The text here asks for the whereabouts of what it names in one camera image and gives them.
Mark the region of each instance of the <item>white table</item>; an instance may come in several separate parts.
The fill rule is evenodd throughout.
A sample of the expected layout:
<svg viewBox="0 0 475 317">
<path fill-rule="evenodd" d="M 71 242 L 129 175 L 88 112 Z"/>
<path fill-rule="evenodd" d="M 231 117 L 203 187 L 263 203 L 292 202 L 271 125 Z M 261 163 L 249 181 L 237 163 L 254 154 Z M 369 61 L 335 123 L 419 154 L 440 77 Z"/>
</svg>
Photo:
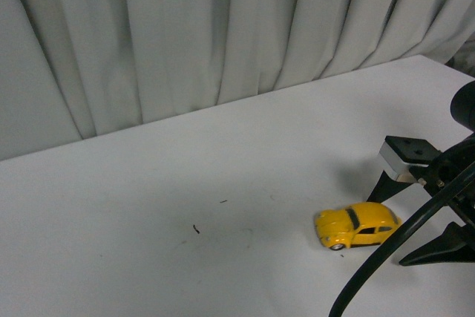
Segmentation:
<svg viewBox="0 0 475 317">
<path fill-rule="evenodd" d="M 314 215 L 366 199 L 386 135 L 468 136 L 449 105 L 470 80 L 416 56 L 1 162 L 0 316 L 326 316 L 375 247 L 323 248 Z M 396 263 L 451 220 L 345 315 L 475 316 L 473 264 Z"/>
</svg>

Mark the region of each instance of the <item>toy car wheel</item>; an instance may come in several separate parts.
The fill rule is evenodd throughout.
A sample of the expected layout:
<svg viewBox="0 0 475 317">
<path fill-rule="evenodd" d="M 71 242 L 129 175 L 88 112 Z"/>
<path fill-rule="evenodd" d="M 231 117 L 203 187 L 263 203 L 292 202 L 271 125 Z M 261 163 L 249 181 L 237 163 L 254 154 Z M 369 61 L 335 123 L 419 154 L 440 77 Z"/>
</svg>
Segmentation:
<svg viewBox="0 0 475 317">
<path fill-rule="evenodd" d="M 330 247 L 331 250 L 342 250 L 344 248 L 344 244 L 335 244 Z"/>
</svg>

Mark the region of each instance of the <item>black cable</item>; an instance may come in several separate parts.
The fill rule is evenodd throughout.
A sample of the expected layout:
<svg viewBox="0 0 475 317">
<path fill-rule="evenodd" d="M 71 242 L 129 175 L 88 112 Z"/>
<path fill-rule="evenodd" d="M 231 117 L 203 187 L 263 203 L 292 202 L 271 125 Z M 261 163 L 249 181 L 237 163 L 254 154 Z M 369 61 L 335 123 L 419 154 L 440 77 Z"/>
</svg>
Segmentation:
<svg viewBox="0 0 475 317">
<path fill-rule="evenodd" d="M 329 317 L 340 317 L 368 278 L 430 217 L 475 180 L 475 162 L 456 176 L 444 189 L 403 223 L 355 272 L 338 295 Z"/>
</svg>

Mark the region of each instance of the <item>curtain fold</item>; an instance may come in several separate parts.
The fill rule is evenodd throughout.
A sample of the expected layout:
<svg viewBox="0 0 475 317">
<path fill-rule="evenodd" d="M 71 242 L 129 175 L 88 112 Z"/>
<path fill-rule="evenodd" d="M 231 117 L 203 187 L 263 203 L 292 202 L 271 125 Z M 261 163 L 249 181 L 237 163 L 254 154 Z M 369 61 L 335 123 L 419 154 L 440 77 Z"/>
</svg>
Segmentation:
<svg viewBox="0 0 475 317">
<path fill-rule="evenodd" d="M 0 6 L 0 159 L 405 56 L 446 62 L 475 32 L 475 0 Z"/>
</svg>

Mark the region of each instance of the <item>yellow toy car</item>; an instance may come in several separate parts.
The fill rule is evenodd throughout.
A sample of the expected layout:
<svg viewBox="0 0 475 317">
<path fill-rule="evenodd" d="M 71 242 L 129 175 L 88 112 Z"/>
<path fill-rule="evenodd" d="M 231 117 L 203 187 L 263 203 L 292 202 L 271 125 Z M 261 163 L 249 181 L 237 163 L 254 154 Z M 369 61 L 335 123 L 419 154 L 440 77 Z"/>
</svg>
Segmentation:
<svg viewBox="0 0 475 317">
<path fill-rule="evenodd" d="M 402 221 L 386 206 L 375 202 L 355 203 L 323 211 L 315 219 L 320 242 L 331 250 L 383 243 Z"/>
</svg>

